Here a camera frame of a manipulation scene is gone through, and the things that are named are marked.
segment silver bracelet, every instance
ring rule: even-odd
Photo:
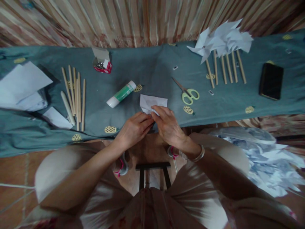
[[[200,146],[201,146],[201,153],[200,153],[199,156],[196,157],[195,159],[192,159],[192,160],[189,159],[190,161],[192,161],[192,162],[197,162],[197,161],[199,161],[200,159],[203,158],[205,150],[204,150],[203,145],[200,145]]]

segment green glue stick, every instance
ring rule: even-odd
[[[123,99],[125,99],[133,90],[136,88],[136,84],[133,81],[130,81],[128,84],[125,85],[121,90],[119,90],[114,96],[112,96],[108,101],[107,104],[115,108]]]

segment leg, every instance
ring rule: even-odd
[[[73,145],[54,151],[39,166],[35,188],[40,203],[74,170],[87,162],[98,150]],[[80,219],[84,228],[109,228],[132,199],[108,169],[87,201]]]
[[[249,161],[241,148],[210,135],[193,133],[190,137],[217,154],[247,175]],[[181,168],[168,193],[208,229],[222,229],[227,215],[219,195],[209,178],[191,161]]]

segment black phone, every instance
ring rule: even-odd
[[[259,94],[272,100],[281,98],[284,69],[277,65],[264,63],[261,74]]]

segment small box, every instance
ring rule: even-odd
[[[109,52],[107,49],[103,48],[92,48],[94,53],[93,67],[98,72],[103,72],[110,74],[112,69],[112,64],[110,62]]]

